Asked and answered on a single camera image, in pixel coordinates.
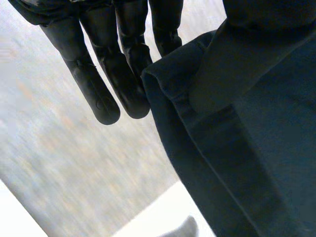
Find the fabric fold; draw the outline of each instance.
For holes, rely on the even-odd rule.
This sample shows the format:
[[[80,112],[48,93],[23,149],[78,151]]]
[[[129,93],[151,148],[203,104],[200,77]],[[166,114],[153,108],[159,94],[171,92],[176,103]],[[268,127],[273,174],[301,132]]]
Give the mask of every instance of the fabric fold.
[[[286,183],[293,174],[284,170],[296,168],[295,163],[285,163],[297,158],[297,153],[291,156],[287,152],[296,146],[304,147],[298,157],[300,165],[308,165],[296,171],[296,183],[310,182],[316,173],[312,162],[316,154],[312,145],[316,144],[316,40],[295,50],[230,106],[215,114],[197,114],[189,104],[188,89],[214,34],[199,36],[143,71],[146,94],[168,157],[218,237],[311,237],[316,217],[306,206],[315,209],[312,198],[316,190],[305,185],[310,195],[298,197],[302,187]],[[293,104],[289,98],[295,95],[301,100]],[[295,113],[293,106],[301,113]],[[292,127],[286,122],[274,125],[283,119]],[[304,136],[309,141],[300,138],[307,144],[275,136],[304,130],[303,123],[308,121],[311,129]],[[286,169],[280,168],[278,173],[277,166],[282,165]]]

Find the dark clothing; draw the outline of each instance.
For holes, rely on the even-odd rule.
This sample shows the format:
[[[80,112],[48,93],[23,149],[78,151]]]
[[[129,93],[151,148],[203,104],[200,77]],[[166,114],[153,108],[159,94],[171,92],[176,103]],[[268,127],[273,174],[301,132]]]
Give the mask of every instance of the dark clothing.
[[[314,237],[316,39],[231,106],[198,114],[188,91],[215,35],[143,72],[167,155],[217,237]]]
[[[112,0],[9,0],[12,6],[31,24],[48,25],[52,21],[103,6],[110,6]]]
[[[315,0],[224,0],[227,20],[203,56],[190,88],[197,112],[231,104],[316,34]]]

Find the gravel ground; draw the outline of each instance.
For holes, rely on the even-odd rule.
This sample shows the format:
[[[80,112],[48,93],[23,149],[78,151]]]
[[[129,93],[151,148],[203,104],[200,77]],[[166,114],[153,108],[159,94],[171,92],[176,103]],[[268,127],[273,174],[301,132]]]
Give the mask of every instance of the gravel ground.
[[[111,236],[178,180],[152,115],[120,106],[119,122],[98,123],[40,28],[0,6],[0,178],[48,236]],[[220,0],[185,0],[179,35],[187,43],[224,19]]]

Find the white surface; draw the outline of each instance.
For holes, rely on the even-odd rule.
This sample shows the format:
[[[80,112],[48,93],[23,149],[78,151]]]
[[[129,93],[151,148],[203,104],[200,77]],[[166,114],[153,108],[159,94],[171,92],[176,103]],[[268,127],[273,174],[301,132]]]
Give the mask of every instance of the white surface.
[[[0,237],[47,237],[1,180]]]
[[[30,214],[0,181],[0,237],[47,237]],[[113,237],[157,237],[178,228],[189,216],[198,237],[215,237],[181,182],[177,182]]]
[[[113,237],[157,237],[178,228],[193,216],[198,237],[215,237],[213,231],[181,182],[177,182]]]

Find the blurred ground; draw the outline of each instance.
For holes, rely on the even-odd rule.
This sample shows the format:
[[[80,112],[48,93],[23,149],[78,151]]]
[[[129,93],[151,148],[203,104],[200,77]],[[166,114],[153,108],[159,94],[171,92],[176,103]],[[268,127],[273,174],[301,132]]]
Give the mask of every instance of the blurred ground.
[[[120,107],[119,122],[98,123],[40,28],[0,7],[0,178],[48,236],[111,236],[178,180],[152,115]],[[224,19],[220,0],[185,0],[179,35],[187,43]]]

